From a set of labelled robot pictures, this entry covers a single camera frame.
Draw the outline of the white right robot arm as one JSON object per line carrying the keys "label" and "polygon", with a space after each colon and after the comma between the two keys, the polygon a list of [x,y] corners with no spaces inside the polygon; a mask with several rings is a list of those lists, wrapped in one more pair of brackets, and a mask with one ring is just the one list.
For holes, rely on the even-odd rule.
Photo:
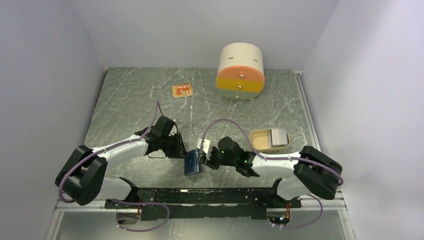
{"label": "white right robot arm", "polygon": [[313,194],[321,199],[333,200],[337,188],[343,183],[343,167],[312,146],[288,154],[265,154],[243,150],[226,136],[211,146],[207,139],[199,139],[196,149],[201,164],[217,170],[221,166],[234,167],[249,177],[275,177],[270,202],[282,207],[288,200]]}

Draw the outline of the stack of credit cards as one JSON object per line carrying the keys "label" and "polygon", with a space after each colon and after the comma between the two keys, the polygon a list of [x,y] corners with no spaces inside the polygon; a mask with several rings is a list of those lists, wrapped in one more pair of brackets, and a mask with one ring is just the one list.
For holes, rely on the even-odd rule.
{"label": "stack of credit cards", "polygon": [[289,145],[289,137],[285,128],[272,128],[268,134],[268,143],[271,148]]}

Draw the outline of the blue card holder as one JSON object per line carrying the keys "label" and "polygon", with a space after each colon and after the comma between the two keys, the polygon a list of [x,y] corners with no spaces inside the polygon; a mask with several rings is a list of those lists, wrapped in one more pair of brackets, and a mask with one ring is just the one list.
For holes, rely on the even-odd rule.
{"label": "blue card holder", "polygon": [[184,159],[184,175],[190,176],[202,171],[198,149],[190,150]]}

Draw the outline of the orange patterned card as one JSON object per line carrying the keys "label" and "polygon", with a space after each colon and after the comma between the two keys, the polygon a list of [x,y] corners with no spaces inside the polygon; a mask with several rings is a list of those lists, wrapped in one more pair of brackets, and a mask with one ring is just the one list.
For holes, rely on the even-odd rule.
{"label": "orange patterned card", "polygon": [[172,96],[174,98],[182,98],[193,95],[193,87],[191,83],[181,83],[172,86]]}

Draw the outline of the round pastel drawer cabinet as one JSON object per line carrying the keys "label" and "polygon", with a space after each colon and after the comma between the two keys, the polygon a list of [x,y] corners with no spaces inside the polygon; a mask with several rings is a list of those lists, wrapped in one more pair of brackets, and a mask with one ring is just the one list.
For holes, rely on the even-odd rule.
{"label": "round pastel drawer cabinet", "polygon": [[215,86],[223,97],[250,101],[265,85],[263,54],[250,43],[235,42],[225,46],[219,58]]}

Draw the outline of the beige card tray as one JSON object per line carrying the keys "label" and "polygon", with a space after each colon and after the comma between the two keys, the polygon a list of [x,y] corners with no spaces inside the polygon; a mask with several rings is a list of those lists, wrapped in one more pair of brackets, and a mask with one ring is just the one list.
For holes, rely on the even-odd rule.
{"label": "beige card tray", "polygon": [[287,146],[270,147],[270,145],[269,145],[269,132],[270,132],[270,130],[271,130],[271,128],[270,129],[253,130],[249,134],[250,142],[251,142],[253,148],[255,150],[257,150],[258,152],[263,152],[263,153],[278,152],[278,151],[282,151],[283,149],[287,148],[290,145],[291,139],[290,139],[290,136],[287,132],[287,135],[289,137],[289,144]]}

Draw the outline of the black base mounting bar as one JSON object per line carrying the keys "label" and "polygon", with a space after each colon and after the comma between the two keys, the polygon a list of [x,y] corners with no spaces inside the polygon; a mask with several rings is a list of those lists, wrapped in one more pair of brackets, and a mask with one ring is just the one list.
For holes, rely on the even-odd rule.
{"label": "black base mounting bar", "polygon": [[238,218],[267,220],[271,209],[296,209],[301,200],[284,200],[271,187],[252,188],[140,188],[132,203],[118,203],[106,199],[106,209],[136,210],[141,221],[171,219]]}

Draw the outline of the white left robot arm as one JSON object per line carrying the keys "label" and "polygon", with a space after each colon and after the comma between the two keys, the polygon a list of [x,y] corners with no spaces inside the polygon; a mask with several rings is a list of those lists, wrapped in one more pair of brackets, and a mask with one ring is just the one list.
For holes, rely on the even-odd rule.
{"label": "white left robot arm", "polygon": [[80,145],[74,149],[55,179],[59,198],[85,206],[100,198],[117,200],[126,208],[142,201],[140,189],[130,180],[108,178],[106,172],[134,158],[162,151],[166,158],[184,159],[188,153],[174,120],[160,116],[130,137],[102,147]]}

